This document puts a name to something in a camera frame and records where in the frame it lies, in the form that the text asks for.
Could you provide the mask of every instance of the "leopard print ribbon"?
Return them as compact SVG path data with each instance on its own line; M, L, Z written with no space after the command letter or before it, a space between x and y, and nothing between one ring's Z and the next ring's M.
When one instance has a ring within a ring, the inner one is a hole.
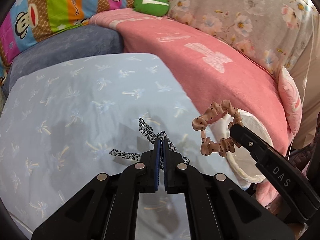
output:
M139 118L139 132L144 137L146 137L147 140L152 144L155 144L156 139L159 139L160 141L164 141L164 139L167 139L168 143L169 143L169 150L177 151L177 148L170 141L170 139L168 138L165 131L162 131L162 132L159 132L158 134L155 134L153 132L153 128L150 125L148 125L142 118ZM140 161L140 158L141 158L141 154L139 154L139 153L126 153L126 152L118 151L116 149L111 150L110 154L113 156L121 157L123 159L130 159L130 160L135 160L138 162ZM188 165L190 163L190 160L187 157L182 156L182 159L185 164ZM160 168L161 169L163 169L163 166L164 166L163 163L164 163L163 152L162 152L162 148L161 148L161 152L160 152Z

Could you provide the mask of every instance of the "printed monkey mouth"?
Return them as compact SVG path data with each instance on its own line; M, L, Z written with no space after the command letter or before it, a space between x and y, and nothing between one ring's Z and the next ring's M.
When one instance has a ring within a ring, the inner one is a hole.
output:
M30 4L28 8L29 18L31 20L30 26L35 28L38 25L38 10L35 4Z

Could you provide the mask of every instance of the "gray blue cushion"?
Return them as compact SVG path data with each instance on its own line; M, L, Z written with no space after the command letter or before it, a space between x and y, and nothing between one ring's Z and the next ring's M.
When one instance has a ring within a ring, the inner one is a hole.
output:
M64 61L123 52L123 40L114 30L86 25L65 31L37 43L12 62L3 86L7 97L18 78Z

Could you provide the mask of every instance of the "blue gripper pad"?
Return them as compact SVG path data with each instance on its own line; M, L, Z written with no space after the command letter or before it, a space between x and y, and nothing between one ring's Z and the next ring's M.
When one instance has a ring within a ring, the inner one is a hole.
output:
M154 178L155 178L155 191L158 191L159 188L159 176L160 176L160 155L161 155L161 150L162 150L162 142L158 142L157 144L157 149L156 149L156 165L155 165L155 170L154 170Z

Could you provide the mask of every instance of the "pink blanket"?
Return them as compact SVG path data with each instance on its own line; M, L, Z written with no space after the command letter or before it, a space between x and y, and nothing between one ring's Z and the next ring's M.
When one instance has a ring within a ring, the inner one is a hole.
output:
M291 131L275 80L229 45L190 26L132 9L101 12L90 23L118 31L126 52L159 56L200 113L212 101L229 99L234 107L254 114L274 147L286 153ZM257 200L262 205L275 195L269 182L258 185Z

